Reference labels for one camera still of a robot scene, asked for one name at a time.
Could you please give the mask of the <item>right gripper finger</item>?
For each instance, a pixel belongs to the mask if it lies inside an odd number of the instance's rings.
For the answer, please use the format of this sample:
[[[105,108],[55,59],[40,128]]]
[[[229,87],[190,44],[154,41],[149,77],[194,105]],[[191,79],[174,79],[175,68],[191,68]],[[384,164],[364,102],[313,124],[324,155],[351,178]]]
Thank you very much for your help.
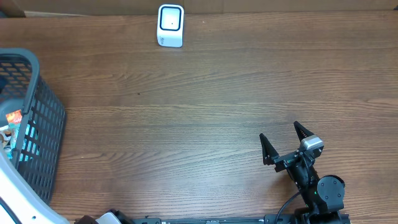
[[[305,128],[303,125],[301,125],[298,121],[294,122],[294,128],[295,128],[295,131],[296,131],[297,136],[300,141],[314,135],[313,132],[309,131],[307,128]]]
[[[263,133],[259,135],[259,138],[262,145],[263,164],[267,166],[275,164],[275,160],[279,157],[278,152]]]

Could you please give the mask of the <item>teal tissue pack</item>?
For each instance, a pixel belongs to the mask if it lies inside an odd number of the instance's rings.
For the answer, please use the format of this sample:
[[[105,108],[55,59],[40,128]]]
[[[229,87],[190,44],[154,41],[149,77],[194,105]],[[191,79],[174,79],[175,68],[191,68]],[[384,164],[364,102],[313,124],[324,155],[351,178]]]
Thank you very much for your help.
[[[17,137],[19,135],[20,124],[13,124],[9,125],[9,130],[11,131],[11,138],[7,146],[4,147],[6,155],[9,159],[13,158],[11,151],[16,148]],[[34,127],[31,127],[29,124],[26,127],[25,135],[31,138],[37,139],[37,130]],[[31,140],[24,140],[22,145],[22,150],[27,150],[33,154],[39,155],[39,146],[36,143],[33,143]]]

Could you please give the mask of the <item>orange snack packet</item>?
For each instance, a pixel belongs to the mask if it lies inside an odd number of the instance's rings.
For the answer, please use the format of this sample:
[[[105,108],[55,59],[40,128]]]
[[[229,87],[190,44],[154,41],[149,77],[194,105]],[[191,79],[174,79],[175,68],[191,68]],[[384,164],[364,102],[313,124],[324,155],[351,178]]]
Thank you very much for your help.
[[[20,124],[22,121],[21,110],[16,110],[6,115],[9,124]]]

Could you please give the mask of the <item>brown clear snack bag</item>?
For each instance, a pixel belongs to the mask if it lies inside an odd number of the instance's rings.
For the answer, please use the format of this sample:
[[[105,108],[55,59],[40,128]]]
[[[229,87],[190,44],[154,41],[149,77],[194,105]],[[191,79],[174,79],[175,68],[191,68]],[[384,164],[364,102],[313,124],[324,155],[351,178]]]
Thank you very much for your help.
[[[10,151],[12,129],[9,127],[9,125],[1,127],[0,138],[1,138],[1,149],[5,151]]]

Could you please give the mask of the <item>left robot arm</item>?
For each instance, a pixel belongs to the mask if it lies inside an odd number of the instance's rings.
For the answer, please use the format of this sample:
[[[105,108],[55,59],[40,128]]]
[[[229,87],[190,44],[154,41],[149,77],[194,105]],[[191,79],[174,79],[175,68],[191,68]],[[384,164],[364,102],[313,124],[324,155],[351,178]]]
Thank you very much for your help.
[[[69,224],[52,210],[1,151],[1,224]]]

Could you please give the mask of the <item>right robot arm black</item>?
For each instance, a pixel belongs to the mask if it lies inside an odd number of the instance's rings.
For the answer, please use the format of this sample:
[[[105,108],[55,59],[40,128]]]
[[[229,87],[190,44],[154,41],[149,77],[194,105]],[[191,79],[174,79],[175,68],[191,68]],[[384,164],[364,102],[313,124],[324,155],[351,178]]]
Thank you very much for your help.
[[[298,192],[276,214],[264,216],[265,223],[350,223],[344,208],[345,182],[337,175],[320,178],[314,168],[324,143],[298,121],[294,122],[300,145],[294,152],[279,155],[264,134],[260,134],[263,164],[274,165],[276,172],[287,171]]]

